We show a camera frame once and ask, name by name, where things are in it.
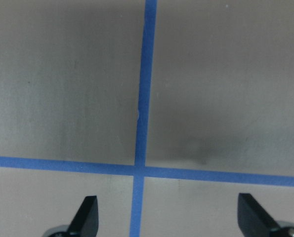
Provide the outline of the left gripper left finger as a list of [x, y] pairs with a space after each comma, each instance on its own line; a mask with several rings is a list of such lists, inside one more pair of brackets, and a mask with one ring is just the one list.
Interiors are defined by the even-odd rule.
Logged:
[[43, 237], [96, 237], [98, 229], [97, 196], [86, 196], [67, 229], [52, 228], [47, 230]]

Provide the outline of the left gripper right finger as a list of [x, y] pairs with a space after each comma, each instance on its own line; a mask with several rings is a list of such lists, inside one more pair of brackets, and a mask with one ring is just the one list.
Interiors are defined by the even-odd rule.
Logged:
[[249, 193], [239, 193], [237, 222], [245, 237], [294, 237], [294, 224], [276, 221]]

